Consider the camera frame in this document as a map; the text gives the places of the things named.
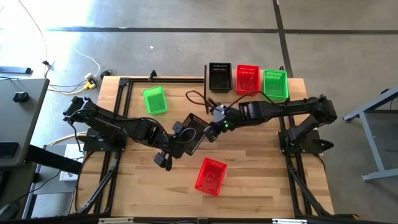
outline black basket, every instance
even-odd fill
[[[209,90],[227,93],[232,90],[231,63],[209,63]]]
[[[193,140],[184,145],[185,152],[188,155],[192,156],[192,154],[195,152],[195,150],[198,148],[199,144],[202,142],[203,138],[205,137],[203,131],[208,126],[208,123],[200,119],[193,113],[190,113],[182,124],[186,128],[193,128],[196,131],[196,135],[193,138]],[[194,132],[192,130],[185,131],[184,140],[188,141],[193,137],[193,134]]]

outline plastic basket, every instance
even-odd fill
[[[167,111],[166,97],[162,86],[146,89],[142,93],[148,114],[160,114]]]
[[[185,121],[182,123],[185,127],[187,128],[193,128],[196,131],[195,137],[190,141],[189,143],[186,143],[184,145],[184,150],[185,152],[192,156],[192,154],[195,152],[195,150],[198,148],[199,143],[202,142],[203,138],[205,137],[204,135],[204,130],[205,128],[209,125],[206,121],[200,119],[193,113],[190,113]],[[193,131],[187,130],[184,133],[184,139],[181,141],[189,141],[193,137]]]
[[[253,90],[261,90],[260,68],[257,65],[236,66],[236,94],[244,95]]]
[[[286,71],[264,70],[264,93],[272,100],[286,100],[289,97]]]
[[[218,196],[223,183],[226,164],[205,158],[201,165],[195,188],[214,196]]]
[[[231,63],[209,63],[209,90],[227,93],[232,90]]]

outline gray metal stand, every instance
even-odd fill
[[[397,150],[398,110],[376,110],[397,97],[398,86],[385,91],[375,100],[372,100],[370,103],[343,117],[343,120],[346,122],[350,122],[355,118],[361,119],[374,160],[376,161],[379,171],[362,175],[365,182],[398,175],[398,169],[386,169],[384,167],[382,158],[379,154],[379,150],[386,150],[388,147],[393,148],[390,151]],[[376,139],[379,137],[382,138],[382,141],[376,142]],[[377,147],[377,143],[382,144],[381,149]]]

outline desk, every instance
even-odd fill
[[[119,78],[105,77],[98,106],[113,110]],[[194,105],[185,97],[189,90],[203,93],[202,83],[135,83],[129,117],[150,116],[145,111],[142,91],[157,85],[164,86],[169,109],[166,113],[153,117],[167,131],[171,132],[174,122],[184,121],[189,113],[194,113],[207,122],[211,121],[211,115],[206,114],[204,106]],[[289,79],[289,89],[292,100],[307,97],[303,79]],[[236,99],[234,90],[228,94],[209,91],[207,94],[215,101],[225,100],[223,103]],[[192,95],[192,100],[203,102],[195,95]],[[305,116],[296,116],[296,123],[304,118]],[[164,171],[153,162],[157,149],[128,140],[119,166],[112,216],[293,217],[285,159],[279,152],[278,129],[279,120],[272,119],[260,126],[239,128],[221,134],[213,143],[204,140],[193,156],[184,154],[181,159],[174,159],[171,172]],[[84,204],[98,185],[103,156],[103,152],[95,152],[86,161],[78,189],[79,206]],[[194,188],[205,157],[224,162],[228,166],[218,197]],[[313,155],[303,155],[303,164],[309,189],[324,208],[333,213],[321,162]],[[108,189],[104,191],[102,207],[107,191]],[[298,195],[303,204],[301,192]]]

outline wooden table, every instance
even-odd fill
[[[99,94],[98,106],[112,111],[120,77],[105,77]],[[153,116],[168,132],[174,122],[184,121],[194,113],[207,122],[211,115],[204,106],[189,102],[185,93],[196,90],[203,93],[201,83],[135,83],[132,89],[129,117],[151,116],[146,113],[143,89],[163,85],[168,111]],[[289,79],[290,97],[307,97],[304,80]],[[227,105],[238,96],[232,90],[207,96]],[[243,101],[262,99],[247,96]],[[203,100],[192,95],[192,100]],[[299,124],[306,116],[296,116]],[[279,152],[277,130],[279,120],[272,119],[260,126],[239,128],[221,134],[215,142],[204,140],[193,156],[184,154],[174,159],[173,169],[167,172],[158,167],[153,158],[158,151],[129,140],[122,154],[112,216],[129,217],[221,217],[272,218],[293,217],[292,198],[284,156]],[[82,206],[98,185],[103,152],[95,152],[83,168],[78,189],[78,204]],[[227,172],[220,195],[214,197],[194,188],[205,157],[227,164]],[[313,155],[303,155],[307,185],[324,208],[333,213],[330,193],[321,162]],[[104,191],[102,209],[108,188]],[[303,209],[303,198],[298,191]]]

